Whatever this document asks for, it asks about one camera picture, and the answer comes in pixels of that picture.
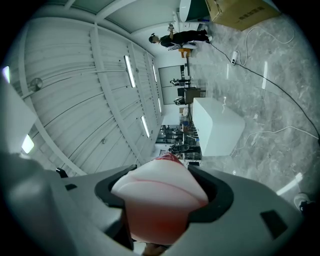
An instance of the white wall panel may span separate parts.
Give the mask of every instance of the white wall panel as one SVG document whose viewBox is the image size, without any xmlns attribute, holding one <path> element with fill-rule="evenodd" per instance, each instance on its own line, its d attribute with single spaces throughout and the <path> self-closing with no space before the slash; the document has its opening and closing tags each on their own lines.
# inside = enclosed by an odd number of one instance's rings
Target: white wall panel
<svg viewBox="0 0 320 256">
<path fill-rule="evenodd" d="M 93 25 L 75 20 L 35 19 L 29 23 L 25 39 L 23 61 L 26 81 L 30 83 L 34 78 L 43 80 L 42 88 L 27 100 L 31 101 L 49 135 L 47 138 L 60 150 L 55 154 L 50 143 L 33 128 L 30 136 L 35 148 L 30 155 L 45 168 L 60 167 L 69 176 L 78 174 L 60 159 L 61 154 L 87 174 L 122 165 L 143 164 L 137 160 L 137 155 L 148 157 L 155 142 L 145 135 L 140 117 L 146 116 L 150 132 L 157 133 L 160 127 L 155 106 L 158 99 L 153 99 L 151 74 L 146 66 L 147 52 L 135 47 L 137 60 L 134 55 L 130 56 L 139 69 L 139 74 L 134 70 L 135 77 L 139 78 L 138 90 L 131 87 L 124 60 L 124 55 L 129 55 L 128 46 L 132 47 L 132 42 L 99 28 L 100 57 L 104 68 L 99 70 L 92 50 L 92 29 Z M 18 48 L 12 48 L 7 62 L 13 74 L 12 83 L 22 95 L 18 79 Z M 118 126 L 106 100 L 106 91 L 99 77 L 101 72 L 107 77 L 120 113 L 117 118 L 121 116 L 127 135 L 120 128 L 123 124 Z M 135 144 L 135 152 L 132 143 L 128 143 L 128 134 Z"/>
</svg>

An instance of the marble floor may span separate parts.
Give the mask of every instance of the marble floor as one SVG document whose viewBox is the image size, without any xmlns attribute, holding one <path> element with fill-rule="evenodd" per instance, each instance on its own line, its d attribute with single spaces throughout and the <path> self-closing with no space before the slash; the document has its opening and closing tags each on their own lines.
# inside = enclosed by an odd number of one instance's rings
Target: marble floor
<svg viewBox="0 0 320 256">
<path fill-rule="evenodd" d="M 281 44 L 257 28 L 247 39 L 248 59 L 245 67 L 264 75 L 289 93 L 305 110 L 320 131 L 320 66 L 317 58 L 293 20 L 285 15 L 259 23 Z M 212 44 L 229 58 L 241 52 L 245 61 L 245 39 L 248 31 L 238 31 L 211 23 Z M 279 88 L 239 65 L 233 66 L 210 44 L 199 43 L 192 52 L 190 76 L 193 84 L 206 89 L 213 97 L 245 120 L 245 129 L 236 145 L 241 148 L 248 135 L 257 131 L 278 131 L 294 126 L 315 136 L 317 133 L 302 111 Z M 203 157 L 202 166 L 259 181 L 279 191 L 296 177 L 302 180 L 282 197 L 293 203 L 294 196 L 304 192 L 312 198 L 320 184 L 320 148 L 317 139 L 287 128 L 278 133 L 257 133 L 243 149 L 232 156 Z"/>
</svg>

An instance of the black cable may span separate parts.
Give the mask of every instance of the black cable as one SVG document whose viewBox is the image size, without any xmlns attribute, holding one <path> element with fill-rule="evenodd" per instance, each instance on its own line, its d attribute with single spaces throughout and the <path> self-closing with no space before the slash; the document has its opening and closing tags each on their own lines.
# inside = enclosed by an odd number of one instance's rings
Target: black cable
<svg viewBox="0 0 320 256">
<path fill-rule="evenodd" d="M 212 43 L 210 43 L 210 44 L 211 44 L 215 49 L 217 49 L 220 53 L 224 54 L 224 56 L 227 58 L 227 60 L 231 63 L 230 59 L 228 58 L 228 56 L 227 56 L 223 51 L 219 50 L 219 49 L 218 49 L 217 47 L 215 47 Z M 310 123 L 312 124 L 312 126 L 314 127 L 314 129 L 315 129 L 315 131 L 316 131 L 316 133 L 317 133 L 317 135 L 318 135 L 318 142 L 319 142 L 319 145 L 320 145 L 320 134 L 319 134 L 319 132 L 318 132 L 315 124 L 310 120 L 310 118 L 307 116 L 307 114 L 306 114 L 306 112 L 303 110 L 303 108 L 295 101 L 294 98 L 292 98 L 292 97 L 290 96 L 290 94 L 288 94 L 288 93 L 287 93 L 284 89 L 282 89 L 279 85 L 277 85 L 277 84 L 275 84 L 274 82 L 270 81 L 269 79 L 265 78 L 263 75 L 258 74 L 258 73 L 256 73 L 256 72 L 252 71 L 251 69 L 249 69 L 249 68 L 247 68 L 247 67 L 244 67 L 244 66 L 242 66 L 242 65 L 240 65 L 240 64 L 238 64 L 238 63 L 236 63 L 235 65 L 238 65 L 238 66 L 244 68 L 245 70 L 248 70 L 248 71 L 256 74 L 257 76 L 264 78 L 265 80 L 269 81 L 271 84 L 273 84 L 273 85 L 275 85 L 276 87 L 278 87 L 278 88 L 279 88 L 281 91 L 283 91 L 286 95 L 288 95 L 288 97 L 289 97 L 291 100 L 293 100 L 293 102 L 301 109 L 301 111 L 303 112 L 303 114 L 305 115 L 305 117 L 309 120 L 309 122 L 310 122 Z"/>
</svg>

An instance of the black clothing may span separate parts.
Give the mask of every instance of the black clothing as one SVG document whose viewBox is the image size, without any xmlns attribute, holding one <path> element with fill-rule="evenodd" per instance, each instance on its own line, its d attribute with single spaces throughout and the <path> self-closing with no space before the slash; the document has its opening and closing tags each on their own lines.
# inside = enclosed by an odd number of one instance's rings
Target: black clothing
<svg viewBox="0 0 320 256">
<path fill-rule="evenodd" d="M 173 39 L 171 39 L 169 35 L 165 35 L 161 37 L 160 45 L 164 47 L 171 47 L 171 46 L 174 46 L 175 44 L 182 45 L 184 43 L 188 43 L 193 40 L 209 41 L 206 34 L 207 34 L 207 31 L 205 30 L 201 30 L 201 31 L 190 30 L 190 31 L 184 31 L 184 32 L 173 34 Z"/>
</svg>

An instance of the ceiling light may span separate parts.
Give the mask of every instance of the ceiling light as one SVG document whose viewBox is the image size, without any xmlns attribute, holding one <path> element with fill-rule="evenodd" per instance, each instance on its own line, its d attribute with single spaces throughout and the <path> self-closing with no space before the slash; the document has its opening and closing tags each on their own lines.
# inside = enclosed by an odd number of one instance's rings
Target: ceiling light
<svg viewBox="0 0 320 256">
<path fill-rule="evenodd" d="M 160 113 L 162 113 L 162 110 L 161 110 L 161 103 L 160 103 L 160 98 L 158 98 L 158 103 L 159 103 L 159 110 L 160 110 Z"/>
<path fill-rule="evenodd" d="M 149 133 L 149 130 L 148 130 L 148 127 L 147 127 L 147 123 L 146 123 L 146 120 L 145 120 L 145 117 L 144 117 L 144 116 L 141 116 L 141 121 L 142 121 L 142 123 L 143 123 L 146 136 L 149 138 L 149 137 L 150 137 L 150 133 Z"/>
<path fill-rule="evenodd" d="M 5 80 L 10 84 L 10 69 L 9 69 L 9 66 L 5 66 L 3 69 L 2 69 L 2 74 L 5 78 Z"/>
<path fill-rule="evenodd" d="M 130 83 L 132 87 L 136 87 L 135 84 L 135 79 L 134 79 L 134 73 L 132 72 L 131 69 L 131 64 L 130 64 L 130 58 L 128 55 L 124 56 L 124 60 L 125 60 L 125 65 L 126 65 L 126 70 L 128 72 L 129 78 L 130 78 Z"/>
<path fill-rule="evenodd" d="M 35 144 L 33 143 L 31 138 L 27 134 L 23 143 L 22 143 L 22 149 L 24 150 L 25 153 L 28 154 L 33 149 L 34 146 L 35 146 Z"/>
<path fill-rule="evenodd" d="M 157 76 L 156 76 L 156 71 L 155 71 L 154 65 L 152 65 L 152 69 L 153 69 L 154 81 L 157 82 Z"/>
</svg>

